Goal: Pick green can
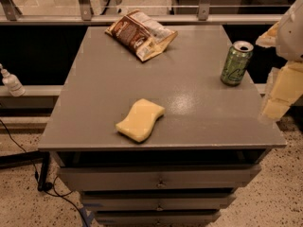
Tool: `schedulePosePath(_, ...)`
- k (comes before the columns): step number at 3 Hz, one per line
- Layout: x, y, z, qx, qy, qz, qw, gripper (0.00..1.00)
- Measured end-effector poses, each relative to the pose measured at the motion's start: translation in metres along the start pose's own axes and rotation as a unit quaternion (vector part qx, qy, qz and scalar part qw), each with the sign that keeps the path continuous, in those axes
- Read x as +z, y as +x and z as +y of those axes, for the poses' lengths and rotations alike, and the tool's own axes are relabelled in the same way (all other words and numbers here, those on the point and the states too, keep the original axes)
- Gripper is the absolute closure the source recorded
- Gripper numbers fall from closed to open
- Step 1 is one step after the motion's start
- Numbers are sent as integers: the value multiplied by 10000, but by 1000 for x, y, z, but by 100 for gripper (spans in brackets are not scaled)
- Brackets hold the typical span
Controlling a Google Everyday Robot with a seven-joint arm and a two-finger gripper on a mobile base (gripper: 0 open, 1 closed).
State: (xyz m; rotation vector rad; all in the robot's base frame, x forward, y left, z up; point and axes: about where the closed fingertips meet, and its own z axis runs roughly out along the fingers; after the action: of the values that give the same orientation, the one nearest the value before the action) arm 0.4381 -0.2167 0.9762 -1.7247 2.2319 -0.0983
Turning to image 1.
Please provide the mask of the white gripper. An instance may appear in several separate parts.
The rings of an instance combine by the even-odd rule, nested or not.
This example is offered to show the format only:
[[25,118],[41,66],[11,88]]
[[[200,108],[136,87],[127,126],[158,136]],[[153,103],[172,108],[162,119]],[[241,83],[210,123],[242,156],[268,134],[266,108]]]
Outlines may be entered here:
[[279,22],[256,40],[256,45],[276,47],[279,57],[287,60],[268,75],[260,118],[278,121],[303,96],[303,0],[295,0]]

